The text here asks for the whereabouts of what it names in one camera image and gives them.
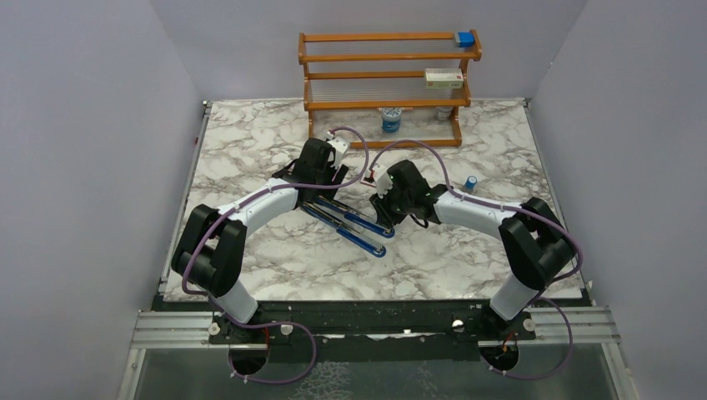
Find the blue stapler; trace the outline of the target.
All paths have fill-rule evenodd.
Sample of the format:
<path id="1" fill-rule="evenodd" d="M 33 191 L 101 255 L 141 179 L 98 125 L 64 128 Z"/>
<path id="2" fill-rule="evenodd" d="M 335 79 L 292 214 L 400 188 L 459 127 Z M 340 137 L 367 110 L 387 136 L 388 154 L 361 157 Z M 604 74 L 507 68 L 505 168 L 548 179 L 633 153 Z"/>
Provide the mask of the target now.
<path id="1" fill-rule="evenodd" d="M 333 228 L 342 238 L 377 258 L 383 258 L 387 250 L 369 234 L 386 239 L 394 236 L 392 227 L 380 225 L 368 215 L 338 200 L 318 196 L 310 202 L 303 202 L 300 208 Z"/>

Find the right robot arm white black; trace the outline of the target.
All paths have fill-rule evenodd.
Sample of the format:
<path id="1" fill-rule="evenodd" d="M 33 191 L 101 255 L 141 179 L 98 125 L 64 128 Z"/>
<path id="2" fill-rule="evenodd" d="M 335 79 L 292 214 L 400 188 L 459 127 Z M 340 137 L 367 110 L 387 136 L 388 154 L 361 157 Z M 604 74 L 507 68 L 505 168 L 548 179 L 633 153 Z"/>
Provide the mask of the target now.
<path id="1" fill-rule="evenodd" d="M 493 339 L 514 329 L 514 318 L 577 253 L 552 209 L 537 197 L 503 204 L 444 183 L 432 187 L 409 160 L 392 167 L 376 164 L 361 182 L 376 190 L 369 201 L 379 225 L 392 228 L 411 218 L 422 228 L 448 224 L 500 240 L 511 273 L 480 319 L 483 332 Z"/>

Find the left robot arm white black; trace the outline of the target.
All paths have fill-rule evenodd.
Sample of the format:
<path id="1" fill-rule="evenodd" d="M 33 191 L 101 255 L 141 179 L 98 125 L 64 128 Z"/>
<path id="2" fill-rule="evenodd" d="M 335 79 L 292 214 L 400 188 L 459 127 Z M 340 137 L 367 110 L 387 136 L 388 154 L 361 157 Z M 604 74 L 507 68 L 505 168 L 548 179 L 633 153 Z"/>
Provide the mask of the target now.
<path id="1" fill-rule="evenodd" d="M 336 193 L 348 171 L 342 160 L 349 148 L 340 137 L 310 138 L 256 192 L 217 208 L 200 204 L 189 214 L 171 269 L 232 318 L 230 330 L 240 341 L 252 342 L 262 331 L 258 302 L 239 280 L 247 238 L 319 194 Z"/>

